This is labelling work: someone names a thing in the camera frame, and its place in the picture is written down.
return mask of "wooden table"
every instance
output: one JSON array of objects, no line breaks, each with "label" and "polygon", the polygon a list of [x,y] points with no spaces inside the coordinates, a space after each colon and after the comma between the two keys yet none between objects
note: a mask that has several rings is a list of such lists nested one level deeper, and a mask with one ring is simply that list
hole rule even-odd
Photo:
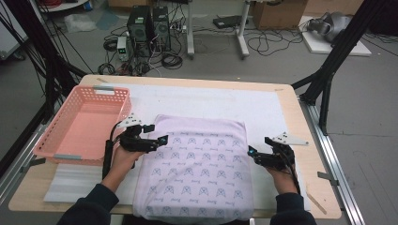
[{"label": "wooden table", "polygon": [[[311,204],[311,213],[315,218],[339,218],[341,216],[340,206],[337,203],[329,180],[317,176],[317,172],[325,173],[325,168],[299,106],[297,96],[290,85],[100,75],[87,75],[81,81],[81,84],[90,85],[101,83],[133,83],[275,92],[282,106],[289,133],[309,142],[309,146],[295,146],[295,155],[299,161],[300,170],[305,181],[305,188]],[[52,162],[32,167],[11,199],[8,205],[9,209],[13,211],[65,212],[70,208],[72,206],[71,203],[43,201],[44,195],[53,180],[55,170],[56,164]],[[131,206],[117,205],[112,212],[115,214],[131,214]],[[255,218],[270,218],[272,213],[255,210],[253,216]]]}]

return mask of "concrete floor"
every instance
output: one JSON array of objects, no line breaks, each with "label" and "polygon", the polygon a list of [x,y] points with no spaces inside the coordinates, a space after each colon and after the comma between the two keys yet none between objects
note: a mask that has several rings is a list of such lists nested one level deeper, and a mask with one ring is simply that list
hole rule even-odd
[{"label": "concrete floor", "polygon": [[[74,9],[65,13],[86,13],[93,21],[103,15],[102,9],[83,12]],[[54,14],[62,18],[64,14]],[[195,25],[213,27],[214,16],[194,19]],[[110,31],[125,24],[117,19],[106,30],[67,34],[73,46],[94,70],[104,63],[103,38]],[[319,69],[325,54],[309,53],[304,42],[271,56],[261,56],[250,50],[250,56],[240,59],[234,36],[195,33],[196,55],[190,60],[185,54],[183,66],[177,70],[163,67],[149,71],[146,76],[251,83],[294,83]],[[398,43],[373,43],[398,53]],[[398,158],[398,64],[397,56],[362,40],[373,53],[370,57],[349,56],[338,70],[332,85],[328,131],[346,179],[367,224],[398,224],[398,182],[394,166]],[[281,48],[285,43],[271,43]],[[71,47],[67,47],[69,60],[83,70],[82,63]],[[21,131],[44,102],[38,79],[31,63],[7,60],[0,65],[1,118],[0,158],[6,153]],[[8,210],[9,197],[0,206],[2,224],[55,224],[61,214],[18,213]],[[346,224],[338,220],[318,220],[318,224]],[[268,224],[258,219],[257,224]]]}]

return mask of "folded cloth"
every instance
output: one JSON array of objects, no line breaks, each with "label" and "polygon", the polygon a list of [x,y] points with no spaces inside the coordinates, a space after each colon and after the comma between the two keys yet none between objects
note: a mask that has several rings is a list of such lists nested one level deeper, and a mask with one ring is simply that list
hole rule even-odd
[{"label": "folded cloth", "polygon": [[253,215],[244,124],[158,115],[149,138],[168,144],[144,156],[136,217],[174,224],[221,224]]}]

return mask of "desk leg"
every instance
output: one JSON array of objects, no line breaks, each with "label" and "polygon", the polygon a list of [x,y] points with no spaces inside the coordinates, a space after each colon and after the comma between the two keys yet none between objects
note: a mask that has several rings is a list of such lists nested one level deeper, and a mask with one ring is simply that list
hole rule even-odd
[{"label": "desk leg", "polygon": [[237,41],[239,42],[240,49],[242,50],[242,59],[249,56],[248,46],[246,45],[245,37],[243,32],[245,31],[246,20],[248,19],[250,0],[245,0],[242,12],[242,21],[240,22],[240,27],[237,30]]},{"label": "desk leg", "polygon": [[191,2],[192,0],[188,1],[187,52],[190,59],[193,59],[193,55],[195,54],[195,49],[193,47]]}]

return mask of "person's left hand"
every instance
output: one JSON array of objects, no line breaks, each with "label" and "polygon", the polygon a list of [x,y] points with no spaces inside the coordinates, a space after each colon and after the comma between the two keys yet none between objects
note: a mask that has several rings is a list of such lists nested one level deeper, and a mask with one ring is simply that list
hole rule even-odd
[{"label": "person's left hand", "polygon": [[130,171],[132,165],[144,152],[129,152],[122,146],[115,150],[114,160],[111,170],[102,180],[102,184],[113,192],[116,192],[120,183],[124,180],[126,174]]}]

